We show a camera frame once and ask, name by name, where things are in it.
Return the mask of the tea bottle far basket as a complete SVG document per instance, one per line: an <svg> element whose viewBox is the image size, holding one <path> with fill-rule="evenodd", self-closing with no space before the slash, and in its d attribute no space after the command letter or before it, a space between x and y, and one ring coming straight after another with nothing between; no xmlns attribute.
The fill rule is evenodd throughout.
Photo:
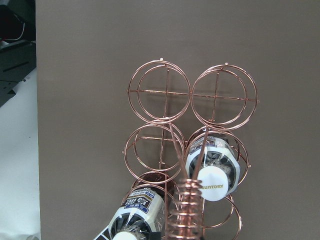
<svg viewBox="0 0 320 240"><path fill-rule="evenodd" d="M163 240L175 182L163 172L142 174L96 240Z"/></svg>

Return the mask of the tea bottle centre basket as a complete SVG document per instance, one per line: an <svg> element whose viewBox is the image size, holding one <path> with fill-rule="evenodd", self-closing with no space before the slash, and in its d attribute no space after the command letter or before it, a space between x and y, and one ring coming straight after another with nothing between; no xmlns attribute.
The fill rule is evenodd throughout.
<svg viewBox="0 0 320 240"><path fill-rule="evenodd" d="M209 130L197 177L202 198L219 201L237 188L241 175L236 153L239 146L232 136Z"/></svg>

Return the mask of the black equipment case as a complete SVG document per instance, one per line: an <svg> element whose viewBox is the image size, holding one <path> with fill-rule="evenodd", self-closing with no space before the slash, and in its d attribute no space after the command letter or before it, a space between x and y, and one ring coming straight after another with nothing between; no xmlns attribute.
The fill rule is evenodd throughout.
<svg viewBox="0 0 320 240"><path fill-rule="evenodd" d="M37 67L36 2L0 2L0 105L16 95L14 87Z"/></svg>

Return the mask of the tea bottle basket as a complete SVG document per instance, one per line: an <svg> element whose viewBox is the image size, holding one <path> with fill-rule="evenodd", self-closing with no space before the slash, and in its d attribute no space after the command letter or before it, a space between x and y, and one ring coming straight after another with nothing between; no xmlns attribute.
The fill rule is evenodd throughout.
<svg viewBox="0 0 320 240"><path fill-rule="evenodd" d="M175 182L163 172L142 174L96 240L163 240Z"/></svg>
<svg viewBox="0 0 320 240"><path fill-rule="evenodd" d="M241 175L236 153L239 146L232 136L209 130L197 177L202 198L219 201L237 188Z"/></svg>

